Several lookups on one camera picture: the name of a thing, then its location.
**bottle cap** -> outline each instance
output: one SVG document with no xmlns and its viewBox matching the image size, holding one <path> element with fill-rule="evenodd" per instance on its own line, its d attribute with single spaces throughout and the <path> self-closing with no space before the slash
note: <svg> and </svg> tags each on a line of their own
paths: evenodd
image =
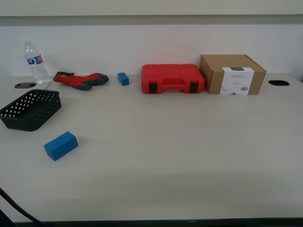
<svg viewBox="0 0 303 227">
<path fill-rule="evenodd" d="M 31 44 L 32 44 L 31 41 L 25 41 L 25 42 L 24 42 L 24 45 L 25 45 L 25 46 L 29 46 L 29 45 L 31 45 Z"/>
</svg>

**red plastic case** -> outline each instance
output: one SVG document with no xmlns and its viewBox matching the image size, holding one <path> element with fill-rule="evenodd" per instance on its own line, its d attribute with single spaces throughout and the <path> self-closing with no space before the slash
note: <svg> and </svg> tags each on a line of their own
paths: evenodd
<svg viewBox="0 0 303 227">
<path fill-rule="evenodd" d="M 142 92 L 162 93 L 163 90 L 182 90 L 184 93 L 201 93 L 205 80 L 194 64 L 144 65 Z"/>
</svg>

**blue foam block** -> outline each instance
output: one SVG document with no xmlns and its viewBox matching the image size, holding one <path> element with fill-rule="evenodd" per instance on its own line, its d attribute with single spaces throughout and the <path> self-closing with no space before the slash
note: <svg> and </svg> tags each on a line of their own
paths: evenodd
<svg viewBox="0 0 303 227">
<path fill-rule="evenodd" d="M 129 78 L 125 72 L 118 73 L 118 79 L 122 86 L 129 85 Z"/>
<path fill-rule="evenodd" d="M 78 146 L 76 137 L 69 131 L 44 145 L 49 157 L 54 161 Z"/>
</svg>

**plastic bottle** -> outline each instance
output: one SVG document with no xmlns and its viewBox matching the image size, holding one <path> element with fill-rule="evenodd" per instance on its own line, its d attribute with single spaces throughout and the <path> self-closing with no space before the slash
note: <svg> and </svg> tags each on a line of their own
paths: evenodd
<svg viewBox="0 0 303 227">
<path fill-rule="evenodd" d="M 30 41 L 26 41 L 24 45 L 24 55 L 30 68 L 32 69 L 36 83 L 46 84 L 52 81 L 44 68 L 44 63 L 38 49 L 35 48 Z"/>
</svg>

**white table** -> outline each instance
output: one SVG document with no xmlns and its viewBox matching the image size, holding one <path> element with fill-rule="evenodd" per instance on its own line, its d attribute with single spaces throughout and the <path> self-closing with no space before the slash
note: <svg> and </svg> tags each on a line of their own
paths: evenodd
<svg viewBox="0 0 303 227">
<path fill-rule="evenodd" d="M 1 86 L 0 108 L 26 79 Z M 303 216 L 302 83 L 267 75 L 258 96 L 145 95 L 130 80 L 53 82 L 62 108 L 40 129 L 0 123 L 1 188 L 43 221 Z M 54 162 L 43 145 L 66 131 L 79 146 Z M 0 208 L 27 221 L 2 198 Z"/>
</svg>

